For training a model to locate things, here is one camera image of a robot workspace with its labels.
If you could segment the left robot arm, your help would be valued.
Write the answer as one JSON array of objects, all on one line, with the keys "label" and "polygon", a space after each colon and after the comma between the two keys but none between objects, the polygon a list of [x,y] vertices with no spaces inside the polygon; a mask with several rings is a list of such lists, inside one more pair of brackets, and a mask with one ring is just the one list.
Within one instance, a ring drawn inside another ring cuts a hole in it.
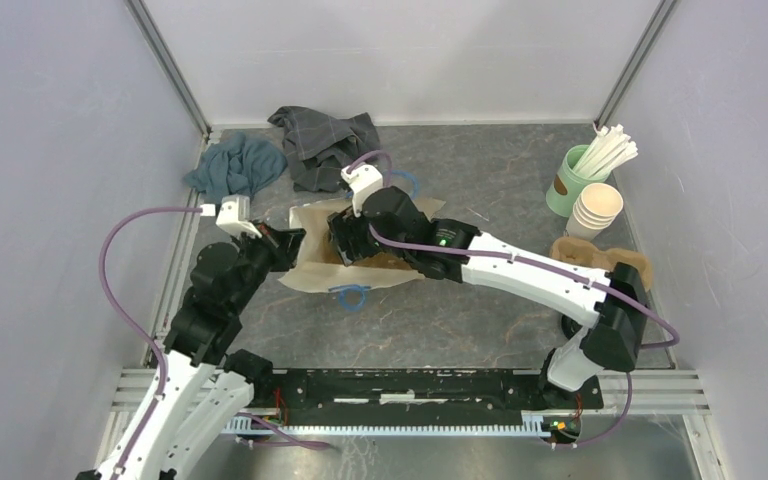
[{"label": "left robot arm", "polygon": [[272,399],[270,362],[227,350],[267,276],[294,267],[305,231],[253,227],[254,237],[241,234],[199,252],[149,391],[110,456],[79,478],[184,479],[237,412]]}]

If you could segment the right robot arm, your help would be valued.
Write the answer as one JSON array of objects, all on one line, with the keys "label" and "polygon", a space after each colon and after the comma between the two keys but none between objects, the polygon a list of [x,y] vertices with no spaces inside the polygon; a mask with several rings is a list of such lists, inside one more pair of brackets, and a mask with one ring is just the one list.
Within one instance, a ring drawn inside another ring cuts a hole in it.
[{"label": "right robot arm", "polygon": [[345,265],[387,253],[428,279],[501,290],[578,324],[549,355],[537,382],[540,400],[551,408],[566,406],[604,370],[629,373],[637,366],[650,312],[632,265],[619,262],[605,270],[519,249],[471,224],[428,217],[397,187],[376,191],[360,208],[331,214],[327,225]]}]

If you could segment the printed paper takeout bag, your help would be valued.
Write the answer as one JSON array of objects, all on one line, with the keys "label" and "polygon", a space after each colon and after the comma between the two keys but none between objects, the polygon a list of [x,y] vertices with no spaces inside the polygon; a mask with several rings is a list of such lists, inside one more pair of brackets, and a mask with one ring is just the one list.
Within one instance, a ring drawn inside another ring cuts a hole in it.
[{"label": "printed paper takeout bag", "polygon": [[350,208],[351,201],[342,198],[289,209],[289,225],[303,229],[305,237],[295,267],[280,278],[284,286],[304,293],[336,293],[355,287],[390,288],[424,278],[405,261],[386,253],[344,265],[330,242],[327,219]]}]

